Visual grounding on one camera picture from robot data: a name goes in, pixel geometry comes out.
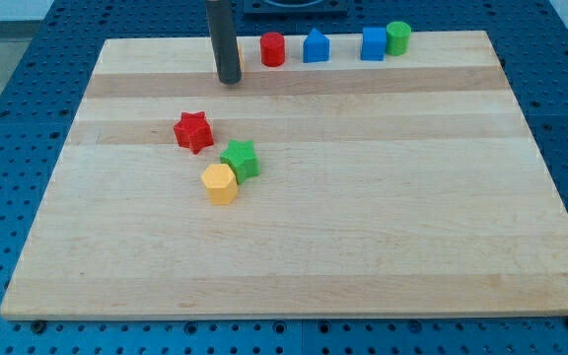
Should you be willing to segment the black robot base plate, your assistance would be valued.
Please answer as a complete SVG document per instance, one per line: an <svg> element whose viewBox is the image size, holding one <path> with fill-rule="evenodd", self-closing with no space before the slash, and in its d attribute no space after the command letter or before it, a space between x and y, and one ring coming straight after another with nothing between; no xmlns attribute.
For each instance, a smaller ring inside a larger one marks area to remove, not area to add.
<svg viewBox="0 0 568 355"><path fill-rule="evenodd" d="M242 0L245 16L346 15L347 0Z"/></svg>

